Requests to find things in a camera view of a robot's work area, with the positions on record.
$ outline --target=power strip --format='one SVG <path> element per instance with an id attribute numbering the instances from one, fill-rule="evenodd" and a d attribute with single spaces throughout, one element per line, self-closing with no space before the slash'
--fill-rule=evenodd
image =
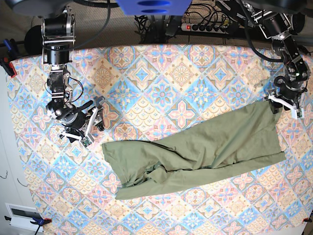
<path id="1" fill-rule="evenodd" d="M 226 27 L 225 26 L 211 26 L 207 25 L 205 26 L 204 24 L 197 24 L 197 23 L 182 23 L 181 24 L 181 30 L 182 31 L 187 31 L 187 32 L 202 32 L 202 33 L 223 33 L 223 34 L 228 34 L 226 32 Z"/>

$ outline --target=green pants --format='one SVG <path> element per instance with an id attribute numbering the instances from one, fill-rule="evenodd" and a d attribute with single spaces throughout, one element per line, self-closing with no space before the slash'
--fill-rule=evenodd
<path id="1" fill-rule="evenodd" d="M 102 144 L 122 183 L 116 199 L 186 190 L 284 160 L 279 117 L 267 101 L 255 102 L 162 140 Z"/>

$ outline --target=green cloth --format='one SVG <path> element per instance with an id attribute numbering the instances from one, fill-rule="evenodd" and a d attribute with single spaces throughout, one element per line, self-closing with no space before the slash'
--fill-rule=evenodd
<path id="1" fill-rule="evenodd" d="M 121 180 L 116 199 L 171 193 L 285 160 L 267 101 L 222 114 L 158 141 L 102 144 Z"/>

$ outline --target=table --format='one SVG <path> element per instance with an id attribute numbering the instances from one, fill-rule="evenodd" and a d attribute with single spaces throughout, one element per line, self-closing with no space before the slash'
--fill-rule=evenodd
<path id="1" fill-rule="evenodd" d="M 274 55 L 261 50 L 269 57 Z M 313 59 L 305 56 L 313 69 Z M 313 209 L 313 79 L 305 118 L 283 112 L 276 129 L 286 160 L 213 184 L 116 201 L 121 187 L 100 143 L 156 140 L 265 96 L 283 65 L 245 47 L 151 45 L 84 49 L 68 64 L 84 85 L 76 105 L 103 95 L 105 131 L 95 143 L 58 138 L 46 115 L 49 67 L 41 57 L 13 62 L 8 99 L 34 205 L 52 223 L 45 234 L 249 235 L 301 225 Z M 74 81 L 77 97 L 81 92 Z"/>

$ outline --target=tiled pattern fabric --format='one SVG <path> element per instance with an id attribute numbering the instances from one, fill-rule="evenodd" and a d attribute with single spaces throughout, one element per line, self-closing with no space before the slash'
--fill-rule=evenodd
<path id="1" fill-rule="evenodd" d="M 313 59 L 305 57 L 311 70 Z M 286 160 L 213 184 L 116 201 L 121 187 L 100 143 L 157 140 L 265 96 L 283 65 L 250 49 L 155 45 L 76 51 L 68 64 L 85 91 L 76 105 L 103 95 L 105 131 L 95 143 L 58 138 L 46 115 L 49 67 L 40 57 L 13 62 L 7 78 L 16 141 L 34 204 L 51 218 L 45 234 L 249 235 L 299 226 L 313 209 L 313 78 L 305 117 L 283 112 L 277 132 Z M 74 95 L 80 93 L 79 86 Z"/>

